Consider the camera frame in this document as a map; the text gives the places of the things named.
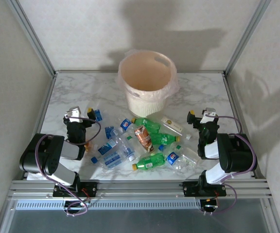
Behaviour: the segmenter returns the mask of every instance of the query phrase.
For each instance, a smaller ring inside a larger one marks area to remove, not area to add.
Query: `plastic bag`
[[[130,98],[160,102],[180,87],[177,69],[165,55],[149,50],[131,50],[120,62],[117,83]]]

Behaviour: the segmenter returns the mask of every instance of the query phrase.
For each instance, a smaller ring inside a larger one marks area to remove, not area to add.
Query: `marble tabletop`
[[[67,128],[62,121],[65,112],[74,106],[79,106],[82,113],[87,109],[100,109],[104,113],[105,121],[118,126],[117,118],[122,115],[132,118],[128,111],[124,93],[116,84],[116,73],[59,73],[41,133],[51,133],[66,137]],[[192,133],[191,147],[197,151],[198,132],[192,125],[186,123],[187,113],[194,110],[196,115],[206,107],[215,108],[217,114],[233,116],[222,74],[219,73],[179,73],[180,90],[170,96],[164,114],[177,121]],[[235,122],[231,119],[219,120],[219,133],[237,132]],[[104,124],[101,133],[92,141],[100,147],[107,139]],[[87,128],[86,139],[92,137],[98,130],[94,124]],[[185,173],[175,172],[166,165],[149,171],[132,170],[132,162],[124,162],[119,169],[106,170],[93,165],[90,161],[92,154],[86,152],[81,161],[60,159],[60,163],[70,170],[80,174],[81,180],[185,180],[197,179],[201,172],[210,169],[218,163],[215,160],[204,160],[197,168],[187,168]],[[238,178],[250,178],[249,174]],[[38,174],[29,174],[28,180],[41,180]]]

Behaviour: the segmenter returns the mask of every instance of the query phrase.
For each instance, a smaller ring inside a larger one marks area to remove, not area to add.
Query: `plastic bucket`
[[[173,61],[154,51],[133,50],[127,54],[120,62],[117,81],[129,110],[138,117],[163,110],[167,97],[179,90]]]

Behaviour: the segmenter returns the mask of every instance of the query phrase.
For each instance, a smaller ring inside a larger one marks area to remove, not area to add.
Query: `brown can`
[[[138,128],[135,129],[135,134],[138,140],[141,142],[142,146],[149,152],[154,151],[154,147],[152,145],[152,140],[149,135],[149,132],[145,128],[144,125],[140,125]]]

